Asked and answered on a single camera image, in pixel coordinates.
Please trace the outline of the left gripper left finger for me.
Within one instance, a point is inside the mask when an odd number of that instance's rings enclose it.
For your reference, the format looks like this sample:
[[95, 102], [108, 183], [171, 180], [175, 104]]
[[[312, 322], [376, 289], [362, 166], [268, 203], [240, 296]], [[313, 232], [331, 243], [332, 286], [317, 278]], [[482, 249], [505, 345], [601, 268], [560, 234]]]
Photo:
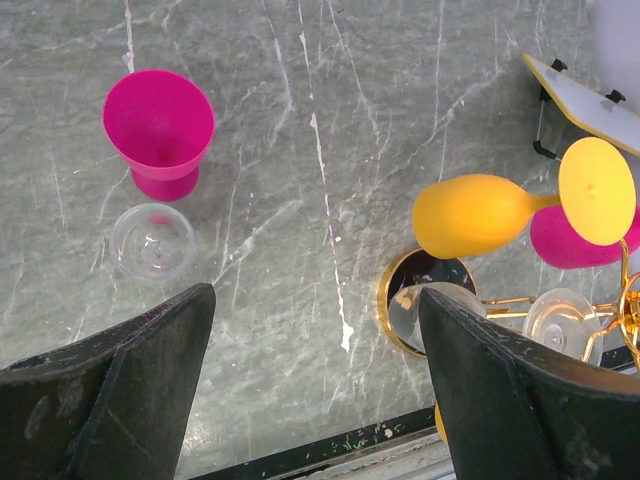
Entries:
[[215, 308], [199, 283], [2, 369], [2, 478], [173, 478]]

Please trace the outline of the magenta wine glass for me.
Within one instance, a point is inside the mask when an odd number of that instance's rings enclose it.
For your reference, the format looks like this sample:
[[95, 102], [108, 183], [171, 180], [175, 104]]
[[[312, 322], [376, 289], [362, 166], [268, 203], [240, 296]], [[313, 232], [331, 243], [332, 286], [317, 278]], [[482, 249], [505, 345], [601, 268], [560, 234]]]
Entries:
[[131, 73], [111, 88], [102, 123], [138, 189], [156, 201], [174, 202], [197, 185], [216, 118], [207, 96], [191, 80], [150, 69]]
[[529, 235], [538, 256], [557, 269], [601, 267], [622, 258], [619, 243], [598, 246], [580, 237], [559, 205], [536, 212], [531, 220]]

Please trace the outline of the clear wine glass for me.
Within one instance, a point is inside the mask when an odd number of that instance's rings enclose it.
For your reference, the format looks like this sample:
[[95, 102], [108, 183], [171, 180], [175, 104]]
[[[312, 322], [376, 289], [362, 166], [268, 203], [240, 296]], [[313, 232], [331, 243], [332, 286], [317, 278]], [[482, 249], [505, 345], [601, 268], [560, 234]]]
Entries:
[[401, 345], [417, 355], [425, 354], [419, 321], [419, 299], [425, 289], [438, 291], [467, 310], [559, 353], [594, 366], [601, 364], [601, 321], [583, 295], [555, 288], [538, 297], [483, 302], [468, 289], [447, 282], [402, 287], [389, 302], [386, 326]]
[[190, 221], [161, 203], [140, 204], [124, 212], [111, 230], [109, 247], [117, 267], [141, 282], [179, 278], [193, 266], [198, 253]]

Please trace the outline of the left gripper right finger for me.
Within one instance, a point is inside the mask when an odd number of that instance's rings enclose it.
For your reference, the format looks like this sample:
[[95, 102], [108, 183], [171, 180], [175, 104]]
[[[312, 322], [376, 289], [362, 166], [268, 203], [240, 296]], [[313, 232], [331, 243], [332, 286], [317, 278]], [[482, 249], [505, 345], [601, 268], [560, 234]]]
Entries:
[[419, 318], [457, 478], [638, 478], [638, 377], [558, 353], [432, 289]]

